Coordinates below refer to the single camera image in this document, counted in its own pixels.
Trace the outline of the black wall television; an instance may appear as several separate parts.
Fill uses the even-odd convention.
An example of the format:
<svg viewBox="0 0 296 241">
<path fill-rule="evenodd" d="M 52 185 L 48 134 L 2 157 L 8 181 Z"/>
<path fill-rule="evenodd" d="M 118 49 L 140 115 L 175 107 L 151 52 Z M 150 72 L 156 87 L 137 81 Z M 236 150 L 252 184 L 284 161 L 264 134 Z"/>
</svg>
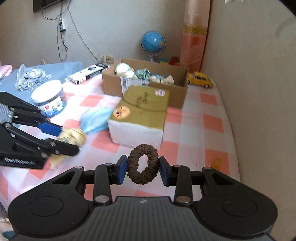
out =
<svg viewBox="0 0 296 241">
<path fill-rule="evenodd" d="M 33 12 L 37 13 L 49 6 L 52 6 L 62 0 L 33 0 Z"/>
</svg>

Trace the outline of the yellow fabric scrunchie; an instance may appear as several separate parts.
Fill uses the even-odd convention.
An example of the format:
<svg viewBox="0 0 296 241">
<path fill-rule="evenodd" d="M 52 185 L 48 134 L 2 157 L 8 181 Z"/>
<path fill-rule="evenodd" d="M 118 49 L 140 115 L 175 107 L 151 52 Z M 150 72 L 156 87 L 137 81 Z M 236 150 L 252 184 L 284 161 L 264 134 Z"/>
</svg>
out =
<svg viewBox="0 0 296 241">
<path fill-rule="evenodd" d="M 58 141 L 82 147 L 86 143 L 86 134 L 78 128 L 62 128 Z M 65 155 L 52 155 L 49 158 L 50 168 L 56 169 L 67 157 Z"/>
</svg>

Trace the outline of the yellow toy car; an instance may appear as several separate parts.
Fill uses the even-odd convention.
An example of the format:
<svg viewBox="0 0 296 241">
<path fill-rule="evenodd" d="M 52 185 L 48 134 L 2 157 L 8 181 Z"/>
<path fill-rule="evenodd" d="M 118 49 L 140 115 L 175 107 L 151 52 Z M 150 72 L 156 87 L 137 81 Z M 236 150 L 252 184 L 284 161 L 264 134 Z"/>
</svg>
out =
<svg viewBox="0 0 296 241">
<path fill-rule="evenodd" d="M 187 81 L 189 84 L 201 86 L 205 89 L 213 87 L 213 83 L 211 82 L 210 78 L 202 72 L 195 71 L 193 73 L 189 73 Z"/>
</svg>

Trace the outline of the white wall socket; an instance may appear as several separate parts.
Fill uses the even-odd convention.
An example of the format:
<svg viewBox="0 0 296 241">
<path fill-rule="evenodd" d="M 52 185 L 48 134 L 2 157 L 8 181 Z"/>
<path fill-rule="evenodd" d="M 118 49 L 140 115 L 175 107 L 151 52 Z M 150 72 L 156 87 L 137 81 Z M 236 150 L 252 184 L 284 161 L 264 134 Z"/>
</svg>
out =
<svg viewBox="0 0 296 241">
<path fill-rule="evenodd" d="M 100 54 L 99 59 L 101 62 L 112 64 L 114 63 L 114 57 L 112 55 Z"/>
</svg>

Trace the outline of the blue floral sachet pouch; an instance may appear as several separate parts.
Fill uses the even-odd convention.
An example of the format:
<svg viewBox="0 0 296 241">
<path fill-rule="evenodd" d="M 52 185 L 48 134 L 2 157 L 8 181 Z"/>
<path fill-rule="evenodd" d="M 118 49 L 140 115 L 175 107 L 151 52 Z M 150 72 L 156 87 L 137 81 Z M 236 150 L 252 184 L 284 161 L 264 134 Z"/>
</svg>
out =
<svg viewBox="0 0 296 241">
<path fill-rule="evenodd" d="M 151 78 L 151 73 L 147 68 L 138 69 L 134 73 L 135 73 L 136 77 L 140 80 L 149 81 L 149 79 Z"/>
</svg>

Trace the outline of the gold tissue pack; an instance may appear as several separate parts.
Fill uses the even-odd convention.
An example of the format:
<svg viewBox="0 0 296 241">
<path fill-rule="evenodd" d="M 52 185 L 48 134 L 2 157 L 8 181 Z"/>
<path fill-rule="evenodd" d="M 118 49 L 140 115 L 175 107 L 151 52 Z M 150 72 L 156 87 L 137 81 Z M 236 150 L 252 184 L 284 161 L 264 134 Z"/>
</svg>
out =
<svg viewBox="0 0 296 241">
<path fill-rule="evenodd" d="M 113 143 L 159 149 L 164 133 L 170 92 L 153 87 L 129 87 L 108 120 Z"/>
</svg>

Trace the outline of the blue face mask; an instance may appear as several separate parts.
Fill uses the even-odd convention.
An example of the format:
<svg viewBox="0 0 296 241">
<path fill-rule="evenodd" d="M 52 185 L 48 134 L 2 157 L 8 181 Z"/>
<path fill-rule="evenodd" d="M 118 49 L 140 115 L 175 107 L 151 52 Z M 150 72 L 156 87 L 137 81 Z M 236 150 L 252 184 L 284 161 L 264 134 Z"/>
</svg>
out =
<svg viewBox="0 0 296 241">
<path fill-rule="evenodd" d="M 85 134 L 98 133 L 108 129 L 108 120 L 113 112 L 112 108 L 92 108 L 81 116 L 80 129 Z"/>
</svg>

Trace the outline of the black white pen box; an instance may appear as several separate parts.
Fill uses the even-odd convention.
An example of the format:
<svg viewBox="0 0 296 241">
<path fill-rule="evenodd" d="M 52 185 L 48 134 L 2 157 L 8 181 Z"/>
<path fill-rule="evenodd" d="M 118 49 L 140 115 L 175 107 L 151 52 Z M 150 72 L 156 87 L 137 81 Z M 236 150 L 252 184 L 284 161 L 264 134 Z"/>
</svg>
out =
<svg viewBox="0 0 296 241">
<path fill-rule="evenodd" d="M 68 76 L 70 82 L 79 85 L 83 82 L 100 75 L 103 71 L 107 70 L 108 66 L 102 63 L 90 65 L 74 74 Z"/>
</svg>

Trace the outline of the pink patterned curtain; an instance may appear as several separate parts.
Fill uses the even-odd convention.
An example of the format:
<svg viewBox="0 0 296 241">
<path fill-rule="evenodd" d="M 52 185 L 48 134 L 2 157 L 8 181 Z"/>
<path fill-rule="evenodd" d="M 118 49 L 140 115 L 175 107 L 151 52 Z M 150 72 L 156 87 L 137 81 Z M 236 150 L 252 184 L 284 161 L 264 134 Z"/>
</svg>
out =
<svg viewBox="0 0 296 241">
<path fill-rule="evenodd" d="M 180 65 L 189 72 L 201 69 L 208 33 L 210 0 L 188 0 L 181 45 Z"/>
</svg>

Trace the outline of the white lid plastic jar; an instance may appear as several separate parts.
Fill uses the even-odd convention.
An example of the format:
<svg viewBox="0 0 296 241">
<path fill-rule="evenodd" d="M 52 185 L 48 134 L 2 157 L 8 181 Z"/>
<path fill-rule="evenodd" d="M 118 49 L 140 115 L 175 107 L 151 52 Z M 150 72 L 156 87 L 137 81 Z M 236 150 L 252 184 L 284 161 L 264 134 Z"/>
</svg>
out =
<svg viewBox="0 0 296 241">
<path fill-rule="evenodd" d="M 31 94 L 31 99 L 41 114 L 47 118 L 56 116 L 62 112 L 67 99 L 60 80 L 50 80 L 37 87 Z"/>
</svg>

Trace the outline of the colourful pop toy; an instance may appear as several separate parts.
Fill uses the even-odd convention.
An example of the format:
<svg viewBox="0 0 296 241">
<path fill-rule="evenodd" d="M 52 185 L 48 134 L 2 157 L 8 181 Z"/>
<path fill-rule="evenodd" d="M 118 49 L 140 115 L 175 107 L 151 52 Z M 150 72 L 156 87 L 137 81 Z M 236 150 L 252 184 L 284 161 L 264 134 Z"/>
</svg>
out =
<svg viewBox="0 0 296 241">
<path fill-rule="evenodd" d="M 171 58 L 162 58 L 162 59 L 159 59 L 159 63 L 173 65 L 173 66 L 179 66 L 180 65 L 180 60 L 179 60 L 178 57 L 173 56 Z"/>
</svg>

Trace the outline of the checkered pink white tablecloth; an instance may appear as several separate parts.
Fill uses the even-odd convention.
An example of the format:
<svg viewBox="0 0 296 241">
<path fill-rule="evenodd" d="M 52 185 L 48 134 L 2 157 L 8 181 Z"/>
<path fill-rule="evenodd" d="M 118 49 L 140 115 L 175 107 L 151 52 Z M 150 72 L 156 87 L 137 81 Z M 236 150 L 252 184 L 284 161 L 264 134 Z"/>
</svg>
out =
<svg viewBox="0 0 296 241">
<path fill-rule="evenodd" d="M 51 121 L 66 128 L 78 128 L 81 115 L 91 108 L 113 108 L 119 102 L 118 97 L 103 93 L 101 76 L 81 85 L 65 82 L 63 89 L 67 106 Z M 117 162 L 130 151 L 129 147 L 113 143 L 105 130 L 88 135 L 77 156 L 68 157 L 55 167 L 50 163 L 41 170 L 1 167 L 1 203 L 8 207 L 18 195 L 74 166 L 93 170 L 99 164 Z M 181 164 L 196 171 L 212 166 L 220 159 L 220 171 L 239 180 L 234 138 L 216 87 L 203 89 L 190 85 L 182 109 L 168 108 L 158 154 L 172 165 Z"/>
</svg>

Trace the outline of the brown cardboard box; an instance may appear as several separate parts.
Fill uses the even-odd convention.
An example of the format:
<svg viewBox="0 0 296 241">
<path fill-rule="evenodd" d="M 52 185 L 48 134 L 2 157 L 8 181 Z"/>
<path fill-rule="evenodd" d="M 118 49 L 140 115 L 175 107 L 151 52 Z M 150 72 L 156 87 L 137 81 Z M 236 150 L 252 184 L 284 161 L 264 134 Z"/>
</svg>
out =
<svg viewBox="0 0 296 241">
<path fill-rule="evenodd" d="M 169 85 L 163 84 L 159 81 L 156 82 L 148 79 L 118 76 L 115 73 L 115 69 L 119 64 L 122 63 L 127 64 L 134 71 L 146 69 L 151 74 L 156 74 L 163 77 L 172 77 L 174 83 L 173 85 Z M 127 89 L 133 85 L 168 90 L 170 93 L 168 106 L 181 109 L 184 105 L 188 89 L 187 76 L 188 70 L 184 67 L 149 62 L 144 60 L 121 59 L 112 64 L 106 71 L 102 72 L 102 81 L 105 94 L 119 97 L 122 97 L 126 93 Z"/>
</svg>

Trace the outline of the small orange stopper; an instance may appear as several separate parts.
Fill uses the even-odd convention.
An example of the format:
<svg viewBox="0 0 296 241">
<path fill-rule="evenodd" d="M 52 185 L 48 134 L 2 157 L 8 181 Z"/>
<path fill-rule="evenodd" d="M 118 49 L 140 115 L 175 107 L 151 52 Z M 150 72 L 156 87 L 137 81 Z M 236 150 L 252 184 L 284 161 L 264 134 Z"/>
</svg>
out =
<svg viewBox="0 0 296 241">
<path fill-rule="evenodd" d="M 215 158 L 211 167 L 219 171 L 221 169 L 221 163 L 222 163 L 222 159 Z"/>
</svg>

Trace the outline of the yellow floral fabric piece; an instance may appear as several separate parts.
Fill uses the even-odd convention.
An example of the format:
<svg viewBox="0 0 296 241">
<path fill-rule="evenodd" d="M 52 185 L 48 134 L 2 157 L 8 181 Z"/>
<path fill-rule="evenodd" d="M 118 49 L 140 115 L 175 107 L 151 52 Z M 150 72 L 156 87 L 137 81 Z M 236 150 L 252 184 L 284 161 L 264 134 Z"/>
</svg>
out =
<svg viewBox="0 0 296 241">
<path fill-rule="evenodd" d="M 149 77 L 150 82 L 164 84 L 164 85 L 171 85 L 174 86 L 175 82 L 171 75 L 163 76 L 163 75 L 151 75 Z"/>
</svg>

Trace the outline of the blue cream round toy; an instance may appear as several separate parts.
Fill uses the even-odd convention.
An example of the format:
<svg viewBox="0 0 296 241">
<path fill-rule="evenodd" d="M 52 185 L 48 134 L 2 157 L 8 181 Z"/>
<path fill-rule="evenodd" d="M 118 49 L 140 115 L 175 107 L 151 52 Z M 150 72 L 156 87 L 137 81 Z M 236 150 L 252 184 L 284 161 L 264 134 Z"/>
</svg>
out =
<svg viewBox="0 0 296 241">
<path fill-rule="evenodd" d="M 117 64 L 114 72 L 117 76 L 133 77 L 134 75 L 134 69 L 124 62 Z"/>
</svg>

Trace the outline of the brown hair scrunchie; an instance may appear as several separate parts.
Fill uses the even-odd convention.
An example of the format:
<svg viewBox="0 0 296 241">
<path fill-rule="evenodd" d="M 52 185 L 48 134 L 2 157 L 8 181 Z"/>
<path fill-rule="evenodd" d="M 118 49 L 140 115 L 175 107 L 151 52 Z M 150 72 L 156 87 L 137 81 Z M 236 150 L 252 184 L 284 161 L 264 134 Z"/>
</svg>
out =
<svg viewBox="0 0 296 241">
<path fill-rule="evenodd" d="M 146 185 L 156 178 L 158 171 L 159 155 L 152 145 L 141 144 L 130 152 L 127 175 L 133 183 Z"/>
</svg>

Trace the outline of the white power strip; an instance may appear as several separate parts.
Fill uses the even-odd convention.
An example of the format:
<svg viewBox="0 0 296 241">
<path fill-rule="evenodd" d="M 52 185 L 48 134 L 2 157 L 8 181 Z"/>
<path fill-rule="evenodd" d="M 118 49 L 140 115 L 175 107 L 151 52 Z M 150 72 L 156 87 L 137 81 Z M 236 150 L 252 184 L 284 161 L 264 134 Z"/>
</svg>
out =
<svg viewBox="0 0 296 241">
<path fill-rule="evenodd" d="M 64 23 L 64 19 L 63 17 L 60 17 L 59 18 L 59 28 L 60 28 L 60 32 L 63 33 L 66 31 L 66 28 L 65 28 L 65 23 Z"/>
</svg>

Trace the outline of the white blue crumpled cloth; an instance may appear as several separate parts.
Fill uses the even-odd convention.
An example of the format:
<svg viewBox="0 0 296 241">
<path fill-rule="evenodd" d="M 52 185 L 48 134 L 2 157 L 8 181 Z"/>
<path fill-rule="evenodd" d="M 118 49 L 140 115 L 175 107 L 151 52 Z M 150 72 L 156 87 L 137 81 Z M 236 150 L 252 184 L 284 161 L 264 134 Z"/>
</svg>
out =
<svg viewBox="0 0 296 241">
<path fill-rule="evenodd" d="M 36 86 L 47 82 L 52 77 L 53 74 L 47 74 L 41 68 L 27 68 L 22 64 L 16 74 L 15 88 L 20 91 L 32 91 Z"/>
</svg>

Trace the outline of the blue desk globe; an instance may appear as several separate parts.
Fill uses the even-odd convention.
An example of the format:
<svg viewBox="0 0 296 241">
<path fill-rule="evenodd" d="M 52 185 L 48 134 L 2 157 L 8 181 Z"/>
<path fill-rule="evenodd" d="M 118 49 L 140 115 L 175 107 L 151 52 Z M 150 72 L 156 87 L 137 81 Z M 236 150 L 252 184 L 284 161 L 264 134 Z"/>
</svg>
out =
<svg viewBox="0 0 296 241">
<path fill-rule="evenodd" d="M 165 50 L 166 39 L 158 31 L 148 31 L 142 36 L 140 45 L 148 54 L 149 61 L 153 62 L 155 57 Z"/>
</svg>

